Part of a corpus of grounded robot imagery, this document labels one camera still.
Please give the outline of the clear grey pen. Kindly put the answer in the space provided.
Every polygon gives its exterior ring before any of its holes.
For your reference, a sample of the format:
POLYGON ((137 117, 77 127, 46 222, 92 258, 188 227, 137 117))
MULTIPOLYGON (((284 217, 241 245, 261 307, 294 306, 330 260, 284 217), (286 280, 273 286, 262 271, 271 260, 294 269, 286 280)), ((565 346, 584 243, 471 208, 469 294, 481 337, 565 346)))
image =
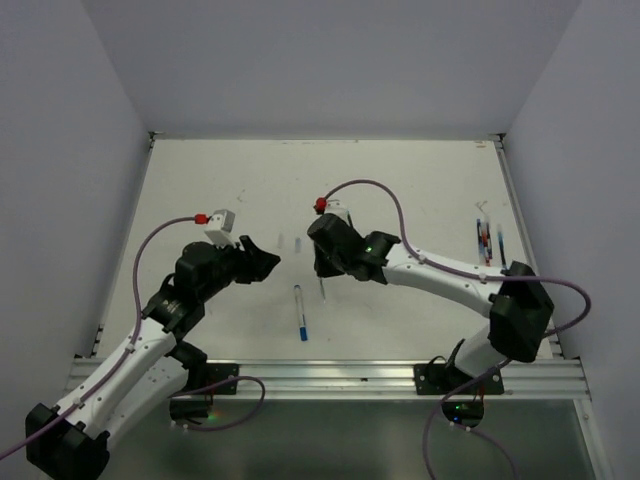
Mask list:
POLYGON ((322 297, 322 300, 324 303, 326 303, 327 301, 327 296, 326 296, 326 290, 325 290, 325 286, 324 286, 324 279, 323 278, 319 278, 319 289, 320 289, 320 294, 322 297))

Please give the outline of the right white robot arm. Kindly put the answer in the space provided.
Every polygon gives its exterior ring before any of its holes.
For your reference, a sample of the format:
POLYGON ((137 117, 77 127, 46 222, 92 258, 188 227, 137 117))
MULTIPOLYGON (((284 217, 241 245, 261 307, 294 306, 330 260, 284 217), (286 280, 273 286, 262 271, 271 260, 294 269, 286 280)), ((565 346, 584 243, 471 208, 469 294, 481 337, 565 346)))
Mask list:
POLYGON ((454 391, 470 391, 482 374, 506 360, 536 359, 554 305, 529 265, 514 261, 499 270, 444 257, 431 260, 397 236, 380 231, 361 236, 334 213, 320 215, 307 235, 321 278, 347 275, 426 291, 487 320, 478 333, 456 344, 445 363, 442 378, 454 391))

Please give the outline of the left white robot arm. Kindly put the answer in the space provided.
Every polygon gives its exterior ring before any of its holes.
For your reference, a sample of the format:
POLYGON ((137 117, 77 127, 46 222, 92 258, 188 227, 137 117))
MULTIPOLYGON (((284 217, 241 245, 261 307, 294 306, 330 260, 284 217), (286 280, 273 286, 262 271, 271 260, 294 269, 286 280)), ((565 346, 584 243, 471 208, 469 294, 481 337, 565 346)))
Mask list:
POLYGON ((209 376, 206 354, 185 337, 211 298, 232 283, 265 280, 280 261, 246 235, 187 245, 117 349, 55 406, 29 412, 27 460, 52 479, 96 479, 116 440, 158 403, 237 382, 236 373, 209 376))

